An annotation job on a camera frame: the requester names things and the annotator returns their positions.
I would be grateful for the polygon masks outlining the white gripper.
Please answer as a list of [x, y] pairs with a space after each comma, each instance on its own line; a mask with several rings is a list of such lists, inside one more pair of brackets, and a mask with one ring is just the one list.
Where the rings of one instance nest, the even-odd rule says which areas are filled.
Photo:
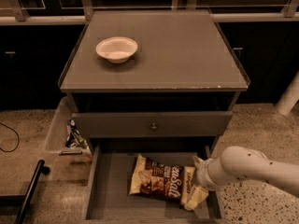
[[208, 173], [208, 165], [212, 159], [202, 160], [197, 156], [193, 156], [195, 171], [193, 175], [193, 184], [191, 192], [184, 204], [184, 208], [188, 211], [194, 210], [208, 196], [208, 191], [215, 191], [217, 184], [212, 180]]

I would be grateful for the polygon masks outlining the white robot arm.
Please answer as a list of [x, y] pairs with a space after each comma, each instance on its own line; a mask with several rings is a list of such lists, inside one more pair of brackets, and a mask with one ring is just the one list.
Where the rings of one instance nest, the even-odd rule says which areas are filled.
[[227, 147], [216, 159], [205, 161], [194, 156], [192, 188], [184, 208], [194, 210], [210, 191], [244, 180], [258, 180], [299, 196], [299, 166], [271, 161], [261, 151], [245, 147]]

